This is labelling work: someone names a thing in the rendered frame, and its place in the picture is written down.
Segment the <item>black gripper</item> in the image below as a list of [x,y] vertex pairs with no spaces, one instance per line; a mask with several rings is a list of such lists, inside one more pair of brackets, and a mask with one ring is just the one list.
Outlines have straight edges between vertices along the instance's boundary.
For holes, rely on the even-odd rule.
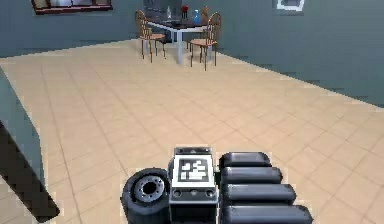
[[128,224],[169,224],[167,171],[145,168],[125,183],[120,201]]

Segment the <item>black top white leg table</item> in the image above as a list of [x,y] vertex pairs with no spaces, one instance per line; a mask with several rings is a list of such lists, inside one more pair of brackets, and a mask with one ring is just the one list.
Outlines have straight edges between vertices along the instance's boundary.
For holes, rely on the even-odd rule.
[[177,63],[183,63],[183,34],[198,33],[207,28],[207,22],[195,22],[194,20],[180,19],[153,19],[148,20],[148,24],[160,29],[167,30],[171,33],[172,43],[177,43]]

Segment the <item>white framed picture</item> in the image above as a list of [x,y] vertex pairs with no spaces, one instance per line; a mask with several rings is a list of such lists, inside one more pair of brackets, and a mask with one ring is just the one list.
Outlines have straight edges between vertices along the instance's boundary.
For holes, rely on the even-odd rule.
[[305,0],[277,0],[276,8],[284,11],[301,12],[304,4]]

